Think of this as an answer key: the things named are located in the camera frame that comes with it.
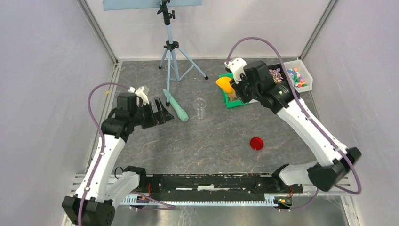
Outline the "yellow plastic scoop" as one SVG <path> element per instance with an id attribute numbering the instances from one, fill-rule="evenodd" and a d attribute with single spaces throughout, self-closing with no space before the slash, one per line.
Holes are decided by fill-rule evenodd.
<path id="1" fill-rule="evenodd" d="M 216 84 L 220 87 L 225 93 L 234 93 L 235 90 L 230 84 L 231 78 L 227 76 L 220 77 L 216 80 Z"/>

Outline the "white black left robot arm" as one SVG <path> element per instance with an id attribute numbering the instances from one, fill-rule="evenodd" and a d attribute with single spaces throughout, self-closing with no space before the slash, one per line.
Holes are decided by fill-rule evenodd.
<path id="1" fill-rule="evenodd" d="M 146 170 L 127 166 L 113 185 L 108 185 L 113 166 L 135 127 L 155 127 L 173 120 L 159 98 L 154 111 L 146 94 L 121 93 L 116 107 L 100 127 L 98 147 L 83 182 L 73 196 L 66 196 L 62 207 L 77 226 L 109 226 L 116 208 L 133 190 L 148 187 Z"/>

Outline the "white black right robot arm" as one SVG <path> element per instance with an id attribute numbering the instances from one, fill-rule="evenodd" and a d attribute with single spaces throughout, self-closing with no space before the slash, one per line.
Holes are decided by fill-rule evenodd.
<path id="1" fill-rule="evenodd" d="M 299 93 L 288 81 L 275 83 L 263 61 L 249 64 L 242 58 L 225 63 L 233 78 L 230 85 L 244 103 L 258 101 L 285 121 L 306 143 L 316 161 L 300 165 L 286 164 L 273 173 L 272 187 L 286 191 L 294 184 L 313 184 L 327 192 L 346 176 L 361 157 L 358 148 L 339 142 L 311 113 Z"/>

